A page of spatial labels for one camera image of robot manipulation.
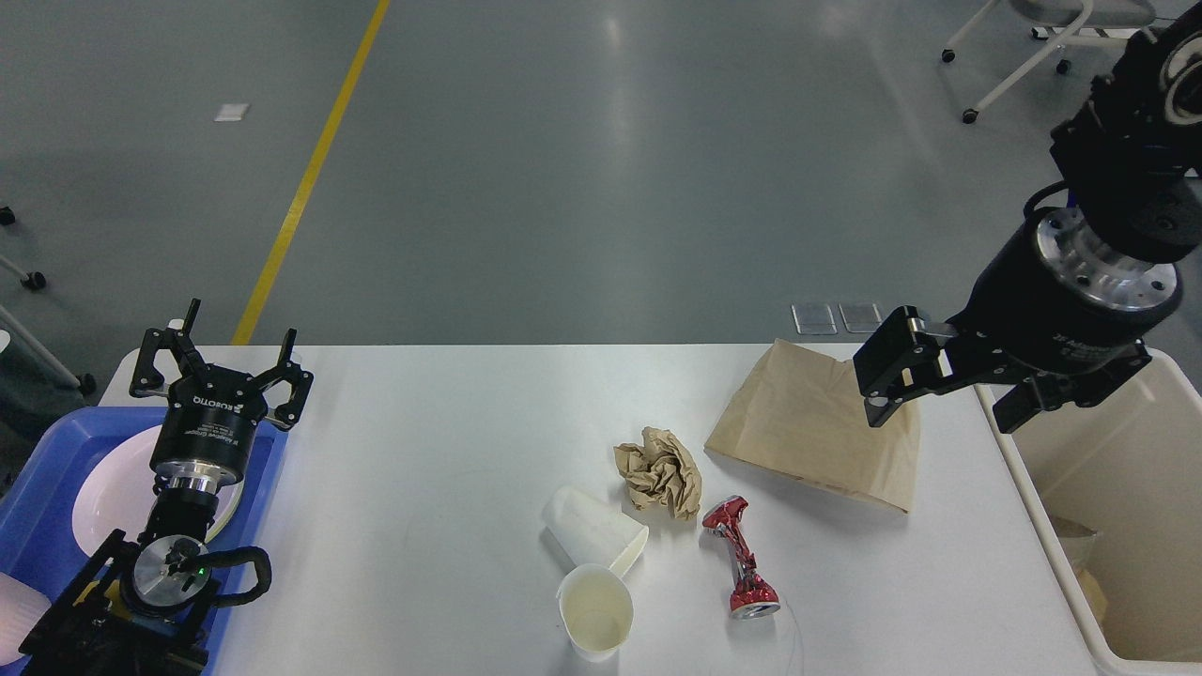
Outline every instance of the chair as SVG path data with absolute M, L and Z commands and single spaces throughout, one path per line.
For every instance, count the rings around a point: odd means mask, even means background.
M 0 203 L 0 225 L 8 226 L 17 223 L 12 209 Z M 18 266 L 17 263 L 10 261 L 8 259 L 0 256 L 0 267 L 7 268 L 10 272 L 16 274 L 20 279 L 20 285 L 30 291 L 37 291 L 46 287 L 46 277 L 40 272 L 25 272 L 25 268 Z M 71 370 L 63 366 L 53 352 L 46 349 L 37 338 L 28 328 L 24 327 L 17 318 L 12 315 L 4 306 L 0 306 L 0 326 L 7 326 L 12 333 L 20 338 L 25 345 L 28 345 L 34 355 L 36 355 L 46 368 L 49 369 L 49 375 L 60 387 L 75 389 L 83 395 L 91 395 L 96 391 L 96 379 L 90 373 L 83 373 L 76 375 Z M 0 397 L 0 404 L 4 404 L 2 397 Z
M 944 63 L 950 64 L 956 59 L 956 46 L 993 10 L 1000 0 L 989 0 L 976 14 L 964 24 L 956 35 L 947 41 L 944 47 Z M 1034 69 L 1048 54 L 1057 49 L 1063 49 L 1067 45 L 1084 45 L 1093 47 L 1121 47 L 1126 37 L 1114 37 L 1106 34 L 1106 30 L 1117 29 L 1141 29 L 1149 25 L 1156 18 L 1156 11 L 1148 0 L 1010 0 L 1010 6 L 1022 14 L 1027 20 L 1036 26 L 1046 29 L 1040 31 L 1031 29 L 1031 36 L 1042 38 L 1047 35 L 1047 42 L 1035 53 L 1034 57 L 1018 66 L 1006 79 L 986 94 L 975 106 L 964 111 L 960 118 L 964 124 L 972 124 L 998 96 L 1013 87 L 1024 75 Z M 1084 35 L 1082 31 L 1091 30 L 1094 35 Z M 1057 72 L 1064 75 L 1069 72 L 1070 63 L 1061 59 L 1057 64 Z

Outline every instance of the white bin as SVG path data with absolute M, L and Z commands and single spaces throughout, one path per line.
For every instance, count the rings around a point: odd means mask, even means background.
M 1202 675 L 1202 397 L 1150 352 L 1101 405 L 1069 404 L 998 438 L 1099 666 Z M 1087 565 L 1109 601 L 1101 629 L 1043 506 L 1102 532 Z

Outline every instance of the white plate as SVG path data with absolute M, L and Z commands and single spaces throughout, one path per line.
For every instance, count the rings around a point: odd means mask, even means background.
M 109 451 L 91 470 L 71 510 L 71 530 L 83 553 L 91 556 L 114 528 L 125 530 L 132 541 L 147 526 L 154 506 L 154 472 L 150 455 L 162 426 L 138 432 Z M 221 491 L 218 514 L 208 540 L 216 536 L 233 516 L 242 498 L 243 482 Z

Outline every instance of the black cable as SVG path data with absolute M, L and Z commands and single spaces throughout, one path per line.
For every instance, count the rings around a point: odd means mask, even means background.
M 1047 200 L 1052 195 L 1055 195 L 1057 192 L 1066 188 L 1069 188 L 1067 180 L 1058 180 L 1052 185 L 1048 185 L 1047 188 L 1041 188 L 1036 190 L 1035 194 L 1031 195 L 1031 198 L 1028 200 L 1025 204 L 1023 204 L 1023 218 L 1030 219 L 1031 214 L 1035 213 L 1035 207 L 1040 206 L 1040 202 Z

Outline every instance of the chair leg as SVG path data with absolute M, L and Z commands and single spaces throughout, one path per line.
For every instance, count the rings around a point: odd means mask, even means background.
M 18 338 L 24 340 L 25 344 L 34 350 L 34 354 L 36 354 L 46 364 L 46 367 L 49 368 L 50 375 L 54 376 L 54 380 L 60 386 L 71 389 L 79 389 L 85 386 L 84 379 L 71 373 L 71 370 L 67 369 L 67 367 L 63 366 L 63 362 L 60 362 L 49 350 L 47 350 L 46 345 L 38 343 L 37 338 L 34 338 L 34 334 L 30 333 L 29 330 L 25 328 L 19 321 L 17 321 L 17 318 L 12 316 L 12 314 L 7 309 L 5 309 L 4 306 L 0 306 L 0 324 L 7 326 L 8 331 L 11 331 Z
M 986 2 L 984 7 L 981 7 L 980 10 L 977 10 L 977 13 L 972 14 L 972 18 L 969 19 L 969 23 L 964 24 L 960 28 L 960 30 L 956 31 L 956 35 L 953 35 L 947 41 L 947 45 L 944 46 L 944 49 L 956 49 L 956 46 L 964 40 L 964 36 L 966 36 L 969 31 L 976 28 L 976 24 L 981 23 L 981 20 L 984 19 L 984 16 L 988 14 L 990 10 L 996 7 L 998 2 L 1000 1 L 1001 0 L 989 0 L 988 2 Z
M 1094 13 L 1094 0 L 1081 0 L 1081 4 L 1082 4 L 1081 14 L 1078 14 L 1077 18 L 1072 20 L 1071 24 L 1065 26 L 1065 29 L 1058 32 L 1054 37 L 1049 38 L 1047 43 L 1042 48 L 1040 48 L 1039 52 L 1035 53 L 1035 55 L 1033 55 L 1030 59 L 1027 59 L 1027 61 L 1023 65 L 1018 66 L 1014 70 L 1014 72 L 1010 73 L 1010 76 L 1006 77 L 1006 79 L 1001 81 L 1001 83 L 998 84 L 998 87 L 994 87 L 993 91 L 986 94 L 984 99 L 981 99 L 980 101 L 977 101 L 975 106 L 972 106 L 968 111 L 964 111 L 965 124 L 972 124 L 972 121 L 976 120 L 976 115 L 981 113 L 981 111 L 988 108 L 990 103 L 998 100 L 998 96 L 1005 94 L 1007 89 L 1013 87 L 1016 82 L 1022 79 L 1022 77 L 1028 72 L 1030 72 L 1030 70 L 1034 69 L 1036 65 L 1039 65 L 1040 61 L 1047 59 L 1048 54 L 1055 52 L 1058 47 L 1060 47 L 1061 45 L 1064 45 L 1066 40 L 1069 40 L 1069 36 L 1076 35 L 1077 31 L 1081 30 L 1081 26 L 1084 25 L 1085 22 L 1089 19 L 1089 14 Z

